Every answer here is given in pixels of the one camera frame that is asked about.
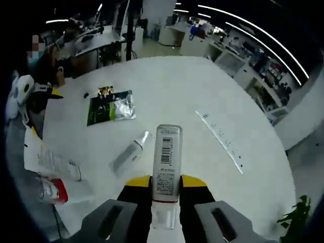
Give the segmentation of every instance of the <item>ceiling light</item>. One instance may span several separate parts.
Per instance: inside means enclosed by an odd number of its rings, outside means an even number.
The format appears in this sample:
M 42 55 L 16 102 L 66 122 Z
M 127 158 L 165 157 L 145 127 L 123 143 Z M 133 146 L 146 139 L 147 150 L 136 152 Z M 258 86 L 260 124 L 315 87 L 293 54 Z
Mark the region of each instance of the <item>ceiling light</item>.
M 97 12 L 99 12 L 101 10 L 101 8 L 102 8 L 102 4 L 99 6 Z
M 67 22 L 69 21 L 68 19 L 55 19 L 55 20 L 49 20 L 49 21 L 46 21 L 47 24 L 49 23 L 55 23 L 55 22 Z
M 272 49 L 270 49 L 270 47 L 268 47 L 266 44 L 264 44 L 262 41 L 260 41 L 259 39 L 257 39 L 256 37 L 254 37 L 253 35 L 251 35 L 250 33 L 246 32 L 245 30 L 230 24 L 228 22 L 226 22 L 226 24 L 232 26 L 233 28 L 236 28 L 238 30 L 240 30 L 241 32 L 243 32 L 244 34 L 250 36 L 251 38 L 255 39 L 257 42 L 259 42 L 261 45 L 263 45 L 266 49 L 268 49 L 270 52 L 272 52 L 276 58 L 278 58 L 278 60 L 289 70 L 289 72 L 294 76 L 294 78 L 296 79 L 296 81 L 299 83 L 299 85 L 302 85 L 299 81 L 299 79 L 297 78 L 297 76 L 293 73 L 293 71 L 288 67 L 288 65 L 283 61 L 283 59 L 281 59 Z
M 207 18 L 211 18 L 211 16 L 206 15 L 206 14 L 200 14 L 200 13 L 198 13 L 198 15 L 200 15 L 200 16 L 205 16 L 205 17 L 207 17 Z
M 270 35 L 268 32 L 266 32 L 264 29 L 261 29 L 259 26 L 251 23 L 250 21 L 246 20 L 246 19 L 243 19 L 235 14 L 231 14 L 229 12 L 226 12 L 226 11 L 223 11 L 223 10 L 220 10 L 220 9 L 215 9 L 215 8 L 211 8 L 211 7 L 207 7 L 207 6 L 203 6 L 203 5 L 198 5 L 198 7 L 201 7 L 201 8 L 205 8 L 205 9 L 210 9 L 210 10 L 214 10 L 214 11 L 218 11 L 220 13 L 223 13 L 223 14 L 227 14 L 227 15 L 230 15 L 234 18 L 237 18 L 241 21 L 244 21 L 245 23 L 248 23 L 250 25 L 252 25 L 253 27 L 255 27 L 256 29 L 258 29 L 259 31 L 261 31 L 262 33 L 264 33 L 265 35 L 267 35 L 268 37 L 270 37 L 273 41 L 275 41 L 281 48 L 283 48 L 290 56 L 291 58 L 297 63 L 297 65 L 300 67 L 300 69 L 303 71 L 303 73 L 305 74 L 305 76 L 307 78 L 309 78 L 307 72 L 305 71 L 305 69 L 302 67 L 302 65 L 297 61 L 297 59 L 293 56 L 293 54 L 286 48 L 284 47 L 277 39 L 275 39 L 272 35 Z
M 175 9 L 174 11 L 183 12 L 183 13 L 189 13 L 189 11 L 187 11 L 187 10 L 181 10 L 181 9 Z

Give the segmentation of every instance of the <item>white ruler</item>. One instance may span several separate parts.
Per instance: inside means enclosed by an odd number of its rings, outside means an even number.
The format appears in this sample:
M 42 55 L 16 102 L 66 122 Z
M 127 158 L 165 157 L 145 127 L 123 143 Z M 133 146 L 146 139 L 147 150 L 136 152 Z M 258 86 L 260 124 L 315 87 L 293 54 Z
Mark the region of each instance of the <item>white ruler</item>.
M 226 125 L 226 121 L 221 121 L 215 115 L 207 110 L 197 110 L 196 114 L 203 120 L 206 126 L 212 131 L 217 140 L 222 144 L 228 155 L 234 161 L 235 166 L 241 174 L 243 174 L 244 160 L 242 151 L 233 140 L 230 128 Z

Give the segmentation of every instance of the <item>barcode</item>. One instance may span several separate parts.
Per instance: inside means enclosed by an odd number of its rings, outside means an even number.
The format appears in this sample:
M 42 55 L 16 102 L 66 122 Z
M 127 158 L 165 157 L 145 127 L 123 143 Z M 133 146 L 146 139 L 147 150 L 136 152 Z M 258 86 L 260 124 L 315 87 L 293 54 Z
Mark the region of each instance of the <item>barcode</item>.
M 163 138 L 162 139 L 162 151 L 161 151 L 161 163 L 171 164 L 172 163 L 172 148 L 173 139 Z

